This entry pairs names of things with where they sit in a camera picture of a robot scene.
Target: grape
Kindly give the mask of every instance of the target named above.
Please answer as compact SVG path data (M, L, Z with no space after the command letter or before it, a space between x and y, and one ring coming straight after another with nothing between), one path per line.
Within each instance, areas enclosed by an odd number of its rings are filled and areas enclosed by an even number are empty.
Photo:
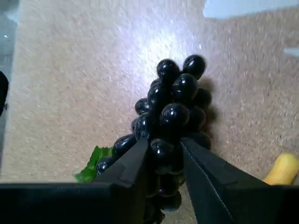
M148 105L153 114L160 114L162 109L172 101L171 92L162 84L156 84L149 89Z
M138 115L149 112L149 105L147 98L141 98L135 103L135 111Z
M200 108L205 109L208 107L212 102L212 95L211 93L203 88L198 88L197 94L192 100L192 103Z
M159 193L160 176L155 174L154 172L150 172L147 174L147 180L147 197L153 197Z
M135 131L135 126L136 126L137 120L138 120L138 118L134 119L131 123L131 128L130 129L131 129L132 133L134 133L134 131Z
M178 175L183 172L184 169L184 155L181 145L178 143L171 158L171 170L168 172L172 175Z
M175 211L182 204L182 196L179 191L171 197L155 197L155 204L164 211Z
M160 124L171 128L173 131L179 131L189 121L189 111L182 104L168 104L160 115Z
M120 158L124 155L133 145L136 143L136 138L134 134L128 134L120 137L113 146L113 155Z
M177 101L190 102L197 94L197 81L190 74L182 74L172 85L172 91Z
M155 214L151 220L144 222L143 224L161 224L165 215L161 212L161 210L155 207Z
M199 55L187 57L183 64L183 72L193 75L197 80L200 79L206 69L205 60Z
M138 117L135 126L135 137L138 141L142 137L150 139L153 137L157 128L157 121L150 113L144 113Z
M204 132L191 132L187 133L185 137L189 137L196 141L197 144L201 145L204 148L211 149L211 139Z
M178 178L174 175L162 175L160 183L160 190L158 195L161 197L171 197L176 194L179 187Z
M167 174L171 170L171 154L174 146L163 139L154 139L150 143L149 153L157 174Z
M97 176L104 173L113 163L115 162L115 157L107 156L100 159L97 163L95 170L97 172Z
M154 86L154 85L157 85L157 84L162 84L162 79L160 78L156 78L151 84L150 86Z
M143 220L145 222L152 220L153 216L155 215L155 212L156 212L156 208L154 207L153 203L150 200L147 200L145 204Z
M190 119L188 122L188 129L190 131L198 131L206 122L205 112L197 106L189 107Z
M157 65L157 73L165 84L173 84L179 77L179 67L173 60L163 59Z

